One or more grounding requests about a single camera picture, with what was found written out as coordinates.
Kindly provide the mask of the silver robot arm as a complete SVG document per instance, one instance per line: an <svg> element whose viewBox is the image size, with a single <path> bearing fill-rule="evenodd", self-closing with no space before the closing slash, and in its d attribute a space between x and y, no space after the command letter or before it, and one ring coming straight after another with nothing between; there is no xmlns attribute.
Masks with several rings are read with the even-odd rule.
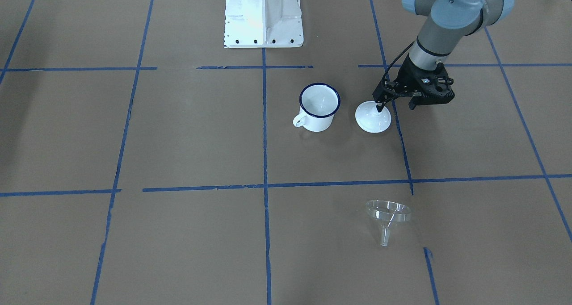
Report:
<svg viewBox="0 0 572 305"><path fill-rule="evenodd" d="M395 79L383 75L373 92L374 107L408 97L409 108L449 103L455 93L445 61L464 36L506 18L515 0L402 0L405 10L425 16L415 41L402 51L404 61Z"/></svg>

